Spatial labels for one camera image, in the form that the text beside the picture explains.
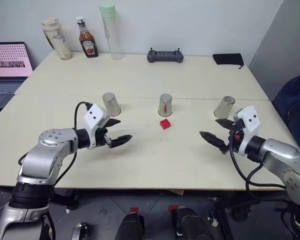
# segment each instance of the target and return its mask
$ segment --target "laptop keyboard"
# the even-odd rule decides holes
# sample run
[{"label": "laptop keyboard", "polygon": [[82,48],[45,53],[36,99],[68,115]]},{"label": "laptop keyboard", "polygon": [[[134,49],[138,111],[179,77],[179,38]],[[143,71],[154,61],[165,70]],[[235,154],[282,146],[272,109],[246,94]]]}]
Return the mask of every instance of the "laptop keyboard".
[{"label": "laptop keyboard", "polygon": [[21,82],[17,83],[0,83],[0,94],[14,94],[21,86]]}]

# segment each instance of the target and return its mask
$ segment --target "green bottle cap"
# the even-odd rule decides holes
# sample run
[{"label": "green bottle cap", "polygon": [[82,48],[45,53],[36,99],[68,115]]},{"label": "green bottle cap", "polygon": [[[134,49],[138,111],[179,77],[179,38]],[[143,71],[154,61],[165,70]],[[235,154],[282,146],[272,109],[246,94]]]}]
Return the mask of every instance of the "green bottle cap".
[{"label": "green bottle cap", "polygon": [[116,16],[116,7],[114,4],[100,4],[99,10],[103,18],[114,18]]}]

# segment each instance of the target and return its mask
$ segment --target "white wall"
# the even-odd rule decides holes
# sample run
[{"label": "white wall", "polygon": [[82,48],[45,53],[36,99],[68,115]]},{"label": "white wall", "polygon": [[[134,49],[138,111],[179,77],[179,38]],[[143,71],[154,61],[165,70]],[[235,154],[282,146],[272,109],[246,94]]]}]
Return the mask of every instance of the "white wall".
[{"label": "white wall", "polygon": [[300,0],[285,0],[249,68],[270,100],[300,75]]},{"label": "white wall", "polygon": [[[184,55],[255,54],[283,0],[112,0],[122,48],[145,54],[180,48]],[[108,52],[98,5],[106,0],[0,0],[0,42],[24,41],[37,66],[51,51],[40,22],[57,16],[72,51],[82,51],[83,16],[100,52]]]}]

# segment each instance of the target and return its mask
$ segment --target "black pouch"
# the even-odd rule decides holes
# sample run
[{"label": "black pouch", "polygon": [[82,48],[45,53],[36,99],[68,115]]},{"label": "black pouch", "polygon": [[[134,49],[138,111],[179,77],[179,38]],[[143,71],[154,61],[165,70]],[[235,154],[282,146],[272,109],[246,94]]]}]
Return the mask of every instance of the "black pouch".
[{"label": "black pouch", "polygon": [[231,65],[240,65],[239,69],[243,67],[244,60],[240,53],[229,53],[229,54],[213,54],[212,55],[216,64],[231,64]]}]

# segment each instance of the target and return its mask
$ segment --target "laptop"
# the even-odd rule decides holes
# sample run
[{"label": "laptop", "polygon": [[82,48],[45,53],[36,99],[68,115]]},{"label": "laptop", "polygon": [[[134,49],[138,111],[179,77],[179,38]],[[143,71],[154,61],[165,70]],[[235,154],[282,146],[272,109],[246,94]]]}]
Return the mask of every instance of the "laptop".
[{"label": "laptop", "polygon": [[32,72],[24,42],[0,42],[0,109]]}]

